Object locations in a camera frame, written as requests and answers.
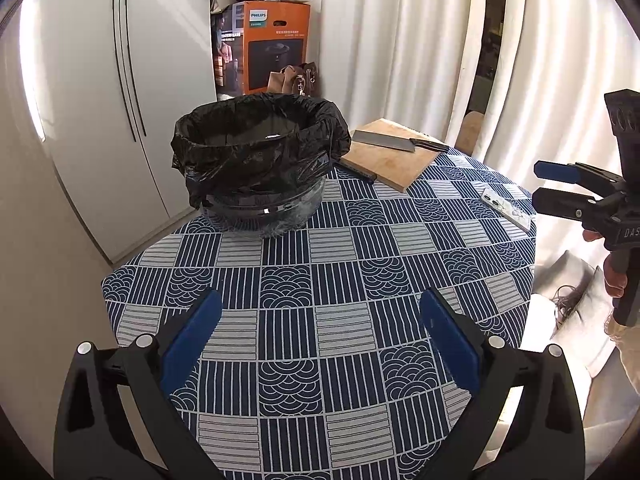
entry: orange cardboard box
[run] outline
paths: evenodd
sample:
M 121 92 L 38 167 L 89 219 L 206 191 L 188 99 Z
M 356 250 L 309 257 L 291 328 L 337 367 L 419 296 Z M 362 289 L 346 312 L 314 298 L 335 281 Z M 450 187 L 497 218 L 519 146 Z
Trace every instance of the orange cardboard box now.
M 306 4 L 239 2 L 212 15 L 218 95 L 265 92 L 271 72 L 304 63 L 309 13 Z

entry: wooden cutting board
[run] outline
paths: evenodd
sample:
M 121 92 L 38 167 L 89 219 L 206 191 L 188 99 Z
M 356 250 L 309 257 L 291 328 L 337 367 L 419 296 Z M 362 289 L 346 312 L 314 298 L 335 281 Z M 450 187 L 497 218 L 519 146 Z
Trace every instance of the wooden cutting board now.
M 357 130 L 393 137 L 404 137 L 405 139 L 428 139 L 439 142 L 438 139 L 421 134 L 388 119 L 378 119 L 360 126 Z M 425 148 L 416 148 L 415 153 L 411 153 L 382 146 L 352 142 L 351 149 L 349 153 L 342 157 L 342 162 L 364 173 L 375 173 L 380 182 L 405 193 L 406 189 L 420 176 L 424 168 L 433 162 L 437 155 L 437 152 L 432 152 Z

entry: hand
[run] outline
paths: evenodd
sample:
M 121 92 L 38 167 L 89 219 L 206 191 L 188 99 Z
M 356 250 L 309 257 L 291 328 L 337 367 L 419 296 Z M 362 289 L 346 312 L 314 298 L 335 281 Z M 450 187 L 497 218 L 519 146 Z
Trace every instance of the hand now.
M 584 230 L 582 238 L 587 242 L 593 242 L 602 238 L 602 235 L 594 231 Z M 612 298 L 622 298 L 625 293 L 626 274 L 613 270 L 611 267 L 611 254 L 605 258 L 602 271 L 604 272 L 604 287 L 607 289 L 607 294 Z

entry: wall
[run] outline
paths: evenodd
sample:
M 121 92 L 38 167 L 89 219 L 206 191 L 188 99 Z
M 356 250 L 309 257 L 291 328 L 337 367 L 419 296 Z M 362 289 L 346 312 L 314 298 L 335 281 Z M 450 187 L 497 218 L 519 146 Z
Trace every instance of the wall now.
M 115 345 L 100 292 L 110 268 L 68 204 L 31 123 L 18 19 L 0 38 L 0 404 L 51 471 L 74 349 L 83 340 Z

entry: silver screw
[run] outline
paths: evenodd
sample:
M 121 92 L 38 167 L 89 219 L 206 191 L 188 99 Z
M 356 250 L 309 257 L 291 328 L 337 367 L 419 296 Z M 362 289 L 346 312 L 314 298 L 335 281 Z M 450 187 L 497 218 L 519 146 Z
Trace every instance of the silver screw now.
M 502 348 L 504 346 L 504 339 L 502 339 L 499 335 L 489 336 L 489 345 L 494 348 Z
M 150 336 L 149 334 L 143 334 L 138 339 L 136 339 L 136 346 L 139 346 L 140 348 L 146 348 L 153 341 L 154 341 L 153 336 Z
M 562 349 L 558 345 L 549 345 L 549 353 L 553 357 L 560 357 L 562 355 Z
M 85 341 L 84 343 L 80 343 L 78 345 L 78 353 L 79 354 L 87 354 L 89 353 L 89 351 L 91 350 L 91 343 L 89 343 L 88 341 Z

